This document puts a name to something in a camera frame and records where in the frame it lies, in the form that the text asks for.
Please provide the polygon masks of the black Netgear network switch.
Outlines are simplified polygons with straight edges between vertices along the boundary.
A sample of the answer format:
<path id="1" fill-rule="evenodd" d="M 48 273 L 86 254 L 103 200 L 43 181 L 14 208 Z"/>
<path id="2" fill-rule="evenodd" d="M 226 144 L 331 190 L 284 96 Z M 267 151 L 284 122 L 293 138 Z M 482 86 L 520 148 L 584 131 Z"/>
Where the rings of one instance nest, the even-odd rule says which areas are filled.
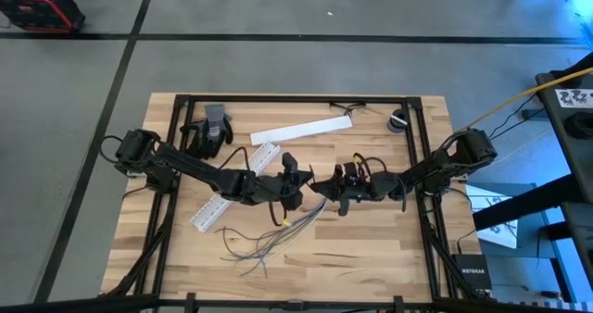
<path id="1" fill-rule="evenodd" d="M 453 259 L 459 267 L 465 281 L 467 281 L 476 291 L 488 292 L 492 290 L 492 283 L 485 256 L 455 254 Z"/>

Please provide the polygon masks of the white marker label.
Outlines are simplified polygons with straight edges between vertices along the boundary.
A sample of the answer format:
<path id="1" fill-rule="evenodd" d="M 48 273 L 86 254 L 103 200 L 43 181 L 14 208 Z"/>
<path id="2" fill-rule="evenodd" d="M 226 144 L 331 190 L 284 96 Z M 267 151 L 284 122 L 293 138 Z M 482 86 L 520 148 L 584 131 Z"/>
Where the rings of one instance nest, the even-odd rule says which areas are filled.
<path id="1" fill-rule="evenodd" d="M 593 109 L 593 89 L 556 89 L 555 94 L 563 108 Z"/>

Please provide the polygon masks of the pile of black zip ties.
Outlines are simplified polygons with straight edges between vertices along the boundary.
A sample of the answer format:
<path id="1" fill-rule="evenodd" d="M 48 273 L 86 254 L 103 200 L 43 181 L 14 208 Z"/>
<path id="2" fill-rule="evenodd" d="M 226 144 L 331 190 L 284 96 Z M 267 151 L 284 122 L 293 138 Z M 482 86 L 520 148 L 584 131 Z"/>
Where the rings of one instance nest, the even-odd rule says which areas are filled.
<path id="1" fill-rule="evenodd" d="M 342 109 L 343 110 L 343 115 L 344 116 L 348 116 L 348 117 L 352 117 L 352 113 L 354 110 L 356 109 L 361 109 L 361 108 L 365 108 L 366 104 L 364 102 L 358 102 L 358 103 L 353 103 L 350 105 L 342 105 L 336 102 L 330 102 L 329 103 L 329 107 L 334 107 L 334 108 L 338 108 L 338 109 Z"/>

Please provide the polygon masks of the white duct cover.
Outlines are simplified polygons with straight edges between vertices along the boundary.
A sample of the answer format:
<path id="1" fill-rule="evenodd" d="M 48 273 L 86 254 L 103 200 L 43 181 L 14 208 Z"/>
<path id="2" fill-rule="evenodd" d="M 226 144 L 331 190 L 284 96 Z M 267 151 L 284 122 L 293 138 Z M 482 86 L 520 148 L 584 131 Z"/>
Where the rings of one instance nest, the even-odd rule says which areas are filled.
<path id="1" fill-rule="evenodd" d="M 352 126 L 353 123 L 349 116 L 339 116 L 267 131 L 254 132 L 250 134 L 250 142 L 252 145 L 283 142 L 331 131 L 349 129 Z"/>

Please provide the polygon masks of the white slotted cable duct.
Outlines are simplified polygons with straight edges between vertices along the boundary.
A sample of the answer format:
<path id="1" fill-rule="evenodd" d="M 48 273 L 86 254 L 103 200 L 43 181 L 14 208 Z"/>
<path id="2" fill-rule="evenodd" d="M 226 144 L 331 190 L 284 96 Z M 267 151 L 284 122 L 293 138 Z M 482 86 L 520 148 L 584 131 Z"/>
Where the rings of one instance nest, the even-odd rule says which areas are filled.
<path id="1" fill-rule="evenodd" d="M 280 153 L 281 147 L 270 142 L 262 144 L 249 158 L 249 167 L 257 174 L 265 170 Z M 233 202 L 214 194 L 205 205 L 190 219 L 190 222 L 200 231 L 207 232 L 214 222 L 226 211 Z"/>

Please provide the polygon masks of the grey black work glove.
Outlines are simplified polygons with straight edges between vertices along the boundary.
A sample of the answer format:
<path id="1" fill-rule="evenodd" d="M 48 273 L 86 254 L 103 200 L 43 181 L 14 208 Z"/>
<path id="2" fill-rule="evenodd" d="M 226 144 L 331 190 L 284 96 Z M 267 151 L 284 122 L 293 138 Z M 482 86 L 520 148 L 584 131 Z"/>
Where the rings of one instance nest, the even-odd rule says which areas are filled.
<path id="1" fill-rule="evenodd" d="M 205 106 L 206 124 L 205 138 L 213 144 L 231 144 L 233 142 L 233 129 L 230 119 L 226 115 L 223 104 Z"/>
<path id="2" fill-rule="evenodd" d="M 190 145 L 185 153 L 198 159 L 214 158 L 221 148 L 223 141 L 221 128 L 207 119 L 192 122 L 180 128 L 180 132 L 194 133 Z"/>

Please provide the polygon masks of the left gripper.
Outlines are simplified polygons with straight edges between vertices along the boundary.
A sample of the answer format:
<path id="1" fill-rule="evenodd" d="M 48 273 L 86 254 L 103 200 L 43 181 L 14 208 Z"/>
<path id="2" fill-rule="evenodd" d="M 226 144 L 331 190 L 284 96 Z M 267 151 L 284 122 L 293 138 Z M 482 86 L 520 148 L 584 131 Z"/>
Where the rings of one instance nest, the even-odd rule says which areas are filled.
<path id="1" fill-rule="evenodd" d="M 280 202 L 286 211 L 297 210 L 302 205 L 303 194 L 301 188 L 311 180 L 309 170 L 298 169 L 296 159 L 288 152 L 282 154 L 284 170 L 276 176 L 262 175 L 255 179 L 256 194 L 253 199 L 259 202 Z M 290 179 L 291 191 L 286 198 L 278 198 L 271 188 L 271 179 L 282 176 Z"/>

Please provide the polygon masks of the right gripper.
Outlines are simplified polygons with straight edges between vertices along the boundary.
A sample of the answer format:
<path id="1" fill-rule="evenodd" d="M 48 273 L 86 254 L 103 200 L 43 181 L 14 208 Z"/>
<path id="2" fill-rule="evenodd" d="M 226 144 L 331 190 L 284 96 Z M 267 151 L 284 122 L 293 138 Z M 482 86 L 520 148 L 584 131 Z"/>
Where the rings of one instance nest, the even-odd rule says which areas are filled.
<path id="1" fill-rule="evenodd" d="M 345 163 L 334 167 L 334 176 L 325 181 L 314 182 L 310 189 L 325 198 L 333 198 L 339 203 L 338 215 L 347 215 L 350 201 L 359 203 L 371 200 L 371 172 L 368 165 Z"/>

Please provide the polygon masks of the white paper sheet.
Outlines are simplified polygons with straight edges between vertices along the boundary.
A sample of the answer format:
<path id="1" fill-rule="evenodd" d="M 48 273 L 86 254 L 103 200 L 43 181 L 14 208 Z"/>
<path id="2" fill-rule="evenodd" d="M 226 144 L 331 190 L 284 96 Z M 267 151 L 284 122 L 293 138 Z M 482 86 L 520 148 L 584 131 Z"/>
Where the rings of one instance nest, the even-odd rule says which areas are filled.
<path id="1" fill-rule="evenodd" d="M 491 192 L 471 185 L 466 186 L 466 194 L 469 196 L 471 211 L 473 213 L 510 199 L 508 195 Z M 498 244 L 510 249 L 516 249 L 518 241 L 517 229 L 518 221 L 511 220 L 481 230 L 478 232 L 477 236 L 479 239 L 490 242 L 491 244 Z"/>

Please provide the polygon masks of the small tape spool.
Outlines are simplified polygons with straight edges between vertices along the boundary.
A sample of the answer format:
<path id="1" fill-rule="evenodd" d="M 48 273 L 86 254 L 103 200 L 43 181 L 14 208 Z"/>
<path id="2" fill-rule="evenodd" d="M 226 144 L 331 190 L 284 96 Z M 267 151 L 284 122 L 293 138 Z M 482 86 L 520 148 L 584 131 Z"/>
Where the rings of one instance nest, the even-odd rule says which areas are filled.
<path id="1" fill-rule="evenodd" d="M 405 109 L 397 109 L 392 112 L 386 123 L 387 129 L 393 133 L 404 132 L 410 125 L 410 115 Z"/>

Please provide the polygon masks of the black side workstation frame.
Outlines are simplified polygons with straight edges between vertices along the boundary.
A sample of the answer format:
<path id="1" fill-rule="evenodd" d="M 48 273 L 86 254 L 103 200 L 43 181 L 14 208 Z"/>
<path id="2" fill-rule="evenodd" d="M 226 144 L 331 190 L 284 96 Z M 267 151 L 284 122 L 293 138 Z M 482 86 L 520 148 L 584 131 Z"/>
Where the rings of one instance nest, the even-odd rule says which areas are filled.
<path id="1" fill-rule="evenodd" d="M 556 89 L 593 89 L 593 51 L 562 70 L 536 76 L 538 97 L 560 143 L 570 172 L 523 194 L 473 215 L 478 231 L 547 209 L 558 208 L 561 222 L 538 231 L 553 244 L 570 241 L 577 253 L 575 265 L 593 290 L 593 109 L 563 108 Z"/>

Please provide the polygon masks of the red black tool case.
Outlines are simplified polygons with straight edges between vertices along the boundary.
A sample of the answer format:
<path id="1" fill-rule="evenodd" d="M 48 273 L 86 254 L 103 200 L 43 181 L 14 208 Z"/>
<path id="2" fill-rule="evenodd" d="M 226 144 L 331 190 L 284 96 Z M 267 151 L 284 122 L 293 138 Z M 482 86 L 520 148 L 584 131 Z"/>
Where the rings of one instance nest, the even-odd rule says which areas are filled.
<path id="1" fill-rule="evenodd" d="M 76 33 L 86 20 L 74 0 L 0 0 L 0 12 L 25 31 Z"/>

